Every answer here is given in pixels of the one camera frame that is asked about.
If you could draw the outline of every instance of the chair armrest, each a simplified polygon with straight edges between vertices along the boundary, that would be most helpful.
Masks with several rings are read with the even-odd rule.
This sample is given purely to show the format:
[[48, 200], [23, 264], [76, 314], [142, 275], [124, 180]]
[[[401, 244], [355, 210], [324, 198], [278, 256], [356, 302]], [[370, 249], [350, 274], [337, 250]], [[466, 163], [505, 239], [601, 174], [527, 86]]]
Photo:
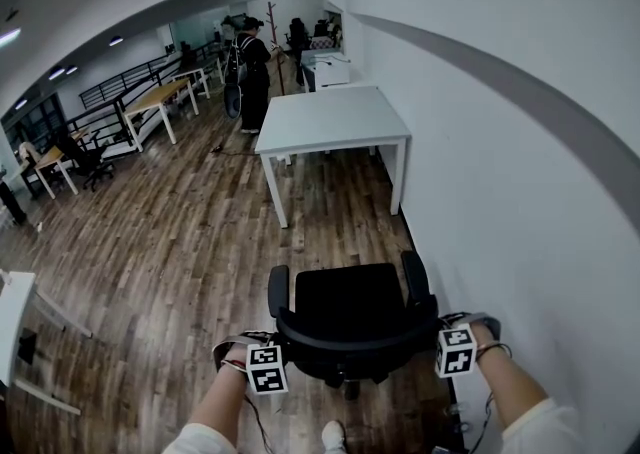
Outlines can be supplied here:
[[415, 251], [402, 252], [402, 266], [409, 287], [409, 298], [412, 304], [426, 302], [431, 297], [429, 279], [420, 255]]
[[269, 275], [269, 313], [277, 318], [280, 309], [289, 310], [289, 266], [276, 266]]

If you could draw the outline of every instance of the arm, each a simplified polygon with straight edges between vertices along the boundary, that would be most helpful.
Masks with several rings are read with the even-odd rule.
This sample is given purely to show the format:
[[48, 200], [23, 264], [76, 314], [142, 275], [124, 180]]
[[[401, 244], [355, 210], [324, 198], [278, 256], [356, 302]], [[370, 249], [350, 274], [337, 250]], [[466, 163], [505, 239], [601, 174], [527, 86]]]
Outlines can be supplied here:
[[[491, 332], [481, 323], [473, 323], [471, 329], [478, 345], [494, 340]], [[548, 398], [544, 389], [499, 347], [482, 355], [478, 366], [493, 392], [505, 429]]]
[[[236, 344], [225, 358], [244, 362], [247, 359], [247, 349]], [[246, 388], [247, 380], [244, 374], [233, 367], [223, 365], [188, 423], [203, 424], [215, 429], [235, 446]]]

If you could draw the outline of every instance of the wooden floor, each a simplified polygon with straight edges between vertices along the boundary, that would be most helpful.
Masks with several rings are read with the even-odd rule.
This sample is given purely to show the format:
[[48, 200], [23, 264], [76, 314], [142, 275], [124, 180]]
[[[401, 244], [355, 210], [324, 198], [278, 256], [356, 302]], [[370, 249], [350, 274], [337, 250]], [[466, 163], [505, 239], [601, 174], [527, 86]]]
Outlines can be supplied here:
[[[215, 375], [216, 341], [273, 329], [267, 278], [275, 265], [288, 264], [294, 277], [391, 261], [402, 274], [409, 239], [389, 214], [385, 169], [366, 149], [280, 163], [291, 218], [282, 230], [260, 159], [246, 155], [256, 138], [226, 119], [219, 95], [199, 107], [198, 117], [189, 111], [172, 120], [177, 145], [160, 126], [144, 153], [117, 161], [115, 179], [95, 194], [61, 188], [55, 201], [43, 194], [29, 207], [29, 225], [0, 233], [0, 267], [35, 272], [95, 332], [91, 340], [61, 333], [29, 312], [39, 357], [31, 368], [18, 362], [18, 371], [83, 415], [10, 389], [16, 452], [161, 452]], [[220, 144], [223, 153], [212, 153]], [[379, 386], [364, 384], [349, 403], [295, 367], [288, 373], [289, 394], [254, 399], [277, 453], [322, 452], [320, 432], [331, 419], [346, 425], [352, 453], [431, 452], [443, 432], [448, 393], [427, 356]], [[241, 452], [263, 452], [248, 409], [240, 436]]]

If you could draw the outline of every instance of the black pants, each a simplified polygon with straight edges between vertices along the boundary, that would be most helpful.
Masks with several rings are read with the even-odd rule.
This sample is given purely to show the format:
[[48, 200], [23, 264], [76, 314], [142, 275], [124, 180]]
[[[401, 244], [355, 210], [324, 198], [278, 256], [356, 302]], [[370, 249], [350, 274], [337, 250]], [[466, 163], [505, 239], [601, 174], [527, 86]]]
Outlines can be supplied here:
[[261, 129], [269, 107], [269, 81], [248, 78], [242, 83], [242, 128]]
[[11, 212], [16, 223], [19, 225], [24, 223], [24, 220], [27, 219], [27, 215], [22, 212], [22, 209], [20, 208], [20, 205], [18, 205], [18, 202], [16, 201], [15, 196], [13, 196], [11, 189], [9, 189], [9, 186], [2, 181], [0, 181], [0, 200], [2, 200], [2, 202], [7, 206], [7, 209]]

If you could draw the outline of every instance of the shoe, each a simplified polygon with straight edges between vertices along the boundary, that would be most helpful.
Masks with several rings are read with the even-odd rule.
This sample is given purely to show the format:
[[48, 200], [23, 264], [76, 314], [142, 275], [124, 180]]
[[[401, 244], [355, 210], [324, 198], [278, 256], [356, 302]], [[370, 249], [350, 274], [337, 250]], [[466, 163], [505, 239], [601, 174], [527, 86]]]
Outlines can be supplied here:
[[344, 428], [337, 420], [332, 420], [322, 430], [324, 449], [329, 451], [346, 452], [344, 447]]

